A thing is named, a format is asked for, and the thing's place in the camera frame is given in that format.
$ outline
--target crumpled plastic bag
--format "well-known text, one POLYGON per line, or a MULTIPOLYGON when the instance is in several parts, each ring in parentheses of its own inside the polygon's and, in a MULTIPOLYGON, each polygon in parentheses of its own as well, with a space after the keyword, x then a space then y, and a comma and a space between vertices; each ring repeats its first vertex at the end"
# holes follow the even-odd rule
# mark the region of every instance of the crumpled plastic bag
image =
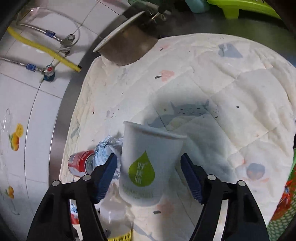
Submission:
POLYGON ((112 136, 107 136, 104 140, 100 141, 94 149, 95 156, 93 159, 93 168, 95 169, 97 166, 104 165, 108 160, 108 157, 114 153, 117 157, 117 168, 113 179, 119 179, 122 142, 123 137, 116 139, 112 136))

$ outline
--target stainless steel counter edge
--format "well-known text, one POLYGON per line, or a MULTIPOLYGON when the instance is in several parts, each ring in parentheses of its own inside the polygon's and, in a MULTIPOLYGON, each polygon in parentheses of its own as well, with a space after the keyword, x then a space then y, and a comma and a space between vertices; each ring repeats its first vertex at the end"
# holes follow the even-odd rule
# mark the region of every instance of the stainless steel counter edge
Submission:
MULTIPOLYGON (((253 16, 251 16, 251 19, 247 17, 237 20, 226 20, 221 9, 211 6, 211 10, 207 13, 176 13, 167 22, 157 26, 155 28, 156 32, 153 32, 153 34, 159 38, 192 33, 236 35, 259 42, 273 49, 295 65, 296 41, 293 35, 278 20, 265 15, 255 14, 254 16, 255 19, 252 19, 253 16)), ((93 53, 92 50, 104 37, 126 19, 126 17, 121 15, 100 34, 82 58, 80 62, 80 66, 82 67, 81 72, 74 73, 71 77, 60 105, 52 136, 49 157, 50 184, 54 180, 59 179, 68 129, 85 75, 93 60, 100 56, 98 53, 93 53)))

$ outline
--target red soda can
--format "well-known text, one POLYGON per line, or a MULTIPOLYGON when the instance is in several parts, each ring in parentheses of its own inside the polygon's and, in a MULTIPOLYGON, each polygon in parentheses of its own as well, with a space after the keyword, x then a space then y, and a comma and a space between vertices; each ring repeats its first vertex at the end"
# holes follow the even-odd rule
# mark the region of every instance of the red soda can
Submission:
POLYGON ((91 174, 93 171, 94 150, 81 151, 69 157, 69 171, 77 177, 91 174))

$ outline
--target braided metal hose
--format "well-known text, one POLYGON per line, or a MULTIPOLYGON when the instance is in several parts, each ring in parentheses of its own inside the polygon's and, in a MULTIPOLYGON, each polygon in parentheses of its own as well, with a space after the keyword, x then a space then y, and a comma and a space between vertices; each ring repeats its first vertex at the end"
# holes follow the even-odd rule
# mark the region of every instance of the braided metal hose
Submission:
MULTIPOLYGON (((46 31, 46 30, 44 30, 44 29, 42 29, 42 28, 38 28, 38 27, 36 27, 36 26, 30 25, 30 24, 26 24, 26 23, 18 23, 18 22, 17 22, 16 24, 17 24, 17 25, 20 25, 20 26, 25 26, 25 27, 28 27, 28 28, 34 29, 34 30, 36 30, 36 31, 38 31, 38 32, 40 32, 40 33, 45 34, 45 35, 47 35, 47 33, 48 33, 48 31, 46 31)), ((59 42, 62 42, 62 41, 63 41, 62 39, 58 38, 58 37, 55 36, 55 35, 50 36, 50 37, 53 38, 53 39, 55 39, 55 40, 57 40, 57 41, 59 41, 59 42)))
MULTIPOLYGON (((19 62, 19 61, 15 61, 15 60, 12 60, 12 59, 8 59, 8 58, 3 58, 3 57, 0 57, 1 60, 4 60, 4 61, 7 61, 7 62, 10 62, 10 63, 13 63, 13 64, 18 64, 20 66, 24 66, 24 67, 27 67, 28 64, 24 64, 22 62, 19 62)), ((35 67, 35 70, 39 71, 39 72, 43 72, 43 69, 39 68, 39 67, 35 67)))

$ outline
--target white tile wall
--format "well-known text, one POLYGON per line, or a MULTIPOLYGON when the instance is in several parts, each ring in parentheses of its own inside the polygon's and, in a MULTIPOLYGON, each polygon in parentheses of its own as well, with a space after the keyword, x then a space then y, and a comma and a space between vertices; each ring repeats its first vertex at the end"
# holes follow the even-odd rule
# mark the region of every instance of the white tile wall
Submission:
POLYGON ((94 33, 100 34, 117 17, 117 13, 98 2, 87 16, 83 25, 94 33))
POLYGON ((33 214, 36 213, 39 204, 41 203, 47 189, 48 184, 43 182, 37 182, 32 180, 26 180, 28 196, 33 214))
POLYGON ((127 0, 100 0, 100 2, 118 14, 122 14, 131 6, 127 0))
POLYGON ((25 177, 24 152, 26 131, 37 89, 0 74, 0 120, 4 120, 6 110, 10 111, 10 128, 1 136, 2 160, 9 173, 25 177), (18 151, 11 149, 9 134, 13 134, 17 124, 23 125, 18 151))
MULTIPOLYGON (((86 51, 89 49, 93 41, 97 38, 97 34, 93 33, 84 26, 80 28, 80 39, 78 43, 73 46, 71 53, 67 56, 67 59, 75 64, 79 64, 86 51)), ((49 94, 55 95, 57 97, 63 98, 66 88, 70 82, 73 70, 64 64, 58 64, 56 67, 56 77, 53 82, 44 81, 40 89, 49 94)))
POLYGON ((78 23, 83 23, 96 3, 96 0, 49 0, 47 7, 67 14, 78 23))
MULTIPOLYGON (((97 35, 128 7, 126 0, 45 2, 48 2, 49 8, 63 12, 79 23, 80 40, 73 47, 71 55, 67 56, 75 64, 79 64, 97 35)), ((31 24, 52 30, 60 38, 77 34, 73 22, 48 11, 41 11, 31 24)), ((52 49, 60 47, 57 41, 45 35, 24 27, 20 29, 16 31, 30 40, 52 49)), ((45 67, 53 62, 48 54, 16 41, 8 33, 0 41, 0 56, 36 64, 38 67, 45 67)), ((2 134, 1 138, 3 155, 0 160, 0 212, 20 241, 26 239, 33 214, 48 189, 53 129, 72 73, 71 69, 60 63, 56 67, 55 81, 40 84, 41 73, 0 61, 0 121, 3 120, 7 107, 11 111, 10 130, 2 134), (23 125, 24 135, 20 138, 18 151, 13 151, 8 134, 14 132, 17 123, 23 125), (14 188, 13 200, 5 195, 8 185, 14 188)))
POLYGON ((61 99, 38 91, 28 125, 26 179, 48 183, 49 153, 61 99))
MULTIPOLYGON (((28 31, 23 31, 21 35, 28 39, 34 39, 34 35, 28 31)), ((32 63, 39 67, 45 67, 53 60, 53 57, 47 53, 25 45, 19 41, 15 41, 13 43, 5 56, 13 60, 19 60, 23 63, 32 63)), ((35 88, 39 88, 39 81, 42 79, 42 74, 40 72, 32 72, 23 66, 12 64, 6 61, 0 61, 0 73, 3 73, 35 88)))
POLYGON ((25 241, 33 220, 25 178, 8 174, 7 176, 1 175, 0 180, 0 213, 19 241, 25 241), (8 189, 8 185, 12 186, 14 190, 14 199, 9 198, 5 194, 5 189, 8 189))

